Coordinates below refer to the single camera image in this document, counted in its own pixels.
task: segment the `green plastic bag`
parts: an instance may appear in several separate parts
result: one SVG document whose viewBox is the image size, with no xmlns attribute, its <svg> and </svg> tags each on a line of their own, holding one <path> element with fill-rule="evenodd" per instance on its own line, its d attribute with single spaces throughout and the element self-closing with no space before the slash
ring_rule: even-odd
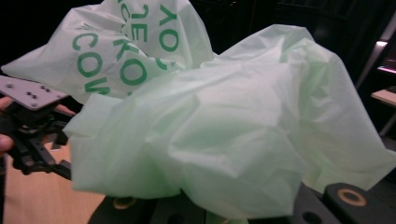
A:
<svg viewBox="0 0 396 224">
<path fill-rule="evenodd" d="M 47 45 L 2 70 L 84 103 L 92 92 L 124 98 L 153 77 L 212 59 L 188 0 L 106 0 L 72 8 Z"/>
<path fill-rule="evenodd" d="M 124 100 L 94 94 L 65 131 L 74 189 L 146 199 L 183 190 L 234 219 L 291 215 L 301 181 L 368 189 L 396 165 L 342 61 L 285 25 Z"/>
<path fill-rule="evenodd" d="M 64 130 L 74 189 L 183 190 L 213 224 L 288 216 L 302 181 L 369 189 L 396 165 L 341 60 L 302 27 L 270 26 L 213 58 L 187 0 L 106 0 L 71 9 L 2 70 L 85 104 Z"/>
</svg>

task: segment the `translucent plastic bag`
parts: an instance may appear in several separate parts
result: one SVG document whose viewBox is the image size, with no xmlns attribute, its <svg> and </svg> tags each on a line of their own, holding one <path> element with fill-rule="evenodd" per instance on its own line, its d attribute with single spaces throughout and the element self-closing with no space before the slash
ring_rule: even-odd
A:
<svg viewBox="0 0 396 224">
<path fill-rule="evenodd" d="M 368 189 L 396 165 L 341 60 L 284 25 L 124 100 L 95 94 L 65 131 L 75 189 L 183 190 L 227 218 L 291 215 L 301 181 L 320 192 L 336 182 Z"/>
<path fill-rule="evenodd" d="M 124 98 L 153 77 L 212 59 L 188 0 L 106 0 L 72 8 L 47 45 L 2 70 L 84 103 L 92 92 Z"/>
</svg>

